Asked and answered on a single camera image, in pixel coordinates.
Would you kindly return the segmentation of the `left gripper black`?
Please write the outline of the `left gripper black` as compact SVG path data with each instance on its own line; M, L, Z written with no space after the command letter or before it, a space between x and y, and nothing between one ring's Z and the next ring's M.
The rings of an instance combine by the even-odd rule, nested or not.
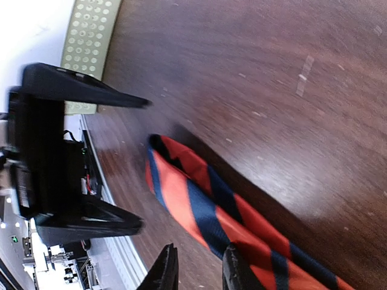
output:
M80 72L45 63L23 69L21 87L9 91L7 145L18 212L34 218L43 243L133 236L143 219L93 196L80 196L80 143L65 140L65 102L145 108L151 101L120 92Z

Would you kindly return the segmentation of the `pale green perforated basket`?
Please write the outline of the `pale green perforated basket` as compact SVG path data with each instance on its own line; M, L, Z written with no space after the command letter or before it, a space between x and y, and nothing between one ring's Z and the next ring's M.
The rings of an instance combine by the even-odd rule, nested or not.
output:
M102 79L119 0L76 0L65 38L60 66Z

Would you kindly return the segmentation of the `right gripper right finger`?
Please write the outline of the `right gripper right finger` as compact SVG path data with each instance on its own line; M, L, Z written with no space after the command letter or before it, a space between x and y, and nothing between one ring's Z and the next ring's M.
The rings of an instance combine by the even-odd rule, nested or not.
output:
M223 289L225 290L264 289L233 243L224 252L222 271Z

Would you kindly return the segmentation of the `red navy striped tie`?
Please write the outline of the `red navy striped tie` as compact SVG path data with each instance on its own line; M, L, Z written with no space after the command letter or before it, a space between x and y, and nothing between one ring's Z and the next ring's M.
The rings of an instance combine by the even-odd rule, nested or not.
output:
M223 261L233 243L264 289L349 289L283 236L192 149L164 135L148 138L146 179L166 211Z

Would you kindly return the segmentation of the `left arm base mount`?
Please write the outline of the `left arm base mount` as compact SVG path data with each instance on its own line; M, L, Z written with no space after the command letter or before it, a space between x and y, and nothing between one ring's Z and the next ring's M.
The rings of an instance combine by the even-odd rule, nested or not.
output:
M82 130L82 144L86 193L87 195L93 195L102 199L102 177L97 166L97 160L93 154L88 132L85 129Z

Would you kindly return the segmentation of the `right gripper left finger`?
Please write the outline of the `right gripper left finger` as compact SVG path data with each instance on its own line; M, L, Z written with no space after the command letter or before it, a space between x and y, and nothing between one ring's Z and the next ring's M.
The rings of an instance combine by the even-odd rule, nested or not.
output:
M177 290L178 274L178 250L170 243L161 250L137 290Z

